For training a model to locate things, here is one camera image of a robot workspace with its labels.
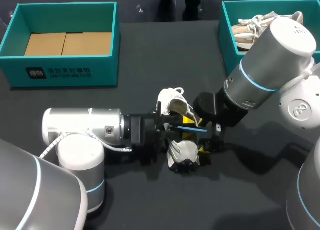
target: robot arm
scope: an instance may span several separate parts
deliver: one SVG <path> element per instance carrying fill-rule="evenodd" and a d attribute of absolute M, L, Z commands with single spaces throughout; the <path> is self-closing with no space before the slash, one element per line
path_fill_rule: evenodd
<path fill-rule="evenodd" d="M 316 40 L 301 24 L 278 18 L 261 35 L 215 94 L 203 92 L 194 110 L 213 127 L 233 127 L 280 90 L 283 116 L 297 127 L 320 125 Z"/>

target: dark gray surface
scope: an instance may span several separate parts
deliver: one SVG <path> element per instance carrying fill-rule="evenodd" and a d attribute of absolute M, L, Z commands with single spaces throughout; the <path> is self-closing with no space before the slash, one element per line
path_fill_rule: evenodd
<path fill-rule="evenodd" d="M 47 108 L 145 113 L 163 88 L 183 87 L 191 104 L 201 91 L 218 91 L 225 70 L 217 28 L 216 21 L 122 24 L 117 88 L 10 91 L 0 73 L 0 139 L 39 156 Z M 274 95 L 228 129 L 228 150 L 194 174 L 169 171 L 164 154 L 149 166 L 115 164 L 108 154 L 106 205 L 90 229 L 290 229 L 287 189 L 320 131 L 286 125 L 278 104 Z"/>

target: shoe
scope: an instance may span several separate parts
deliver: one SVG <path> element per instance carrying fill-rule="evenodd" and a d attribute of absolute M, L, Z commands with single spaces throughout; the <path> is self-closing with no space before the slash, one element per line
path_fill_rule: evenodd
<path fill-rule="evenodd" d="M 232 26 L 235 43 L 240 50 L 248 51 L 257 42 L 267 27 L 277 18 L 289 18 L 301 25 L 304 21 L 302 12 L 293 15 L 278 15 L 274 11 L 267 15 L 257 15 L 252 19 L 238 19 L 239 24 Z"/>
<path fill-rule="evenodd" d="M 157 102 L 161 102 L 161 114 L 168 116 L 170 112 L 175 112 L 191 119 L 198 126 L 195 114 L 192 112 L 193 108 L 188 104 L 183 94 L 184 89 L 181 87 L 163 89 L 157 100 Z M 167 131 L 169 124 L 164 124 L 164 128 Z M 190 134 L 188 139 L 170 140 L 167 159 L 169 168 L 176 173 L 188 173 L 196 170 L 200 165 L 197 136 Z"/>
<path fill-rule="evenodd" d="M 198 7 L 186 7 L 182 14 L 183 21 L 199 21 L 199 9 Z"/>

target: blue stripe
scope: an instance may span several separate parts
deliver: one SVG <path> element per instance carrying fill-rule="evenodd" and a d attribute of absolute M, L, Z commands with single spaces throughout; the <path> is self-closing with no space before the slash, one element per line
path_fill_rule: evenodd
<path fill-rule="evenodd" d="M 177 128 L 177 129 L 181 129 L 181 130 L 190 131 L 190 132 L 199 132 L 199 133 L 206 133 L 206 132 L 208 132 L 207 129 L 192 128 L 192 127 L 187 127 L 187 126 L 177 126 L 176 128 Z"/>
<path fill-rule="evenodd" d="M 95 187 L 94 189 L 86 191 L 87 194 L 94 192 L 95 190 L 101 188 L 101 186 L 105 183 L 105 180 L 103 179 L 102 183 L 99 184 L 99 186 Z"/>
<path fill-rule="evenodd" d="M 252 83 L 253 85 L 255 85 L 257 88 L 262 89 L 262 90 L 267 91 L 267 92 L 276 92 L 276 91 L 277 91 L 276 89 L 268 89 L 268 88 L 265 88 L 265 87 L 260 86 L 259 84 L 255 83 L 255 82 L 245 73 L 244 68 L 242 67 L 242 59 L 241 59 L 240 64 L 239 64 L 239 68 L 240 68 L 242 74 L 246 77 L 246 79 L 248 79 L 248 81 L 249 81 L 250 83 Z"/>
<path fill-rule="evenodd" d="M 304 201 L 302 200 L 302 197 L 301 197 L 301 194 L 300 194 L 300 187 L 299 187 L 299 180 L 300 180 L 300 173 L 301 173 L 301 170 L 304 166 L 302 165 L 300 171 L 299 171 L 299 175 L 298 175 L 298 183 L 297 183 L 297 186 L 298 186 L 298 194 L 299 194 L 299 198 L 300 198 L 300 201 L 302 203 L 302 206 L 304 207 L 304 210 L 306 211 L 306 213 L 309 215 L 309 217 L 313 220 L 313 222 L 320 228 L 320 224 L 315 220 L 315 218 L 311 215 L 311 213 L 308 211 Z"/>

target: cardboard box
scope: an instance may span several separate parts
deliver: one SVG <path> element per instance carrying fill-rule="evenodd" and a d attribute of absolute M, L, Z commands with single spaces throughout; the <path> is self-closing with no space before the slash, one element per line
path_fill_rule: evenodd
<path fill-rule="evenodd" d="M 31 34 L 25 56 L 61 56 L 66 33 Z"/>
<path fill-rule="evenodd" d="M 109 55 L 111 32 L 67 33 L 62 55 Z"/>
<path fill-rule="evenodd" d="M 63 54 L 60 38 L 77 33 L 87 37 L 78 46 L 93 50 Z M 102 35 L 103 41 L 94 41 Z M 27 51 L 30 40 L 46 45 L 45 50 Z M 0 45 L 0 68 L 12 87 L 116 86 L 119 47 L 116 2 L 18 4 Z"/>
<path fill-rule="evenodd" d="M 297 11 L 303 13 L 303 25 L 312 33 L 317 48 L 313 57 L 320 62 L 320 1 L 319 0 L 254 0 L 254 1 L 223 1 L 218 27 L 218 38 L 228 75 L 245 56 L 236 46 L 232 26 L 238 19 L 252 19 L 256 15 L 265 15 L 275 11 L 279 15 L 292 15 Z"/>

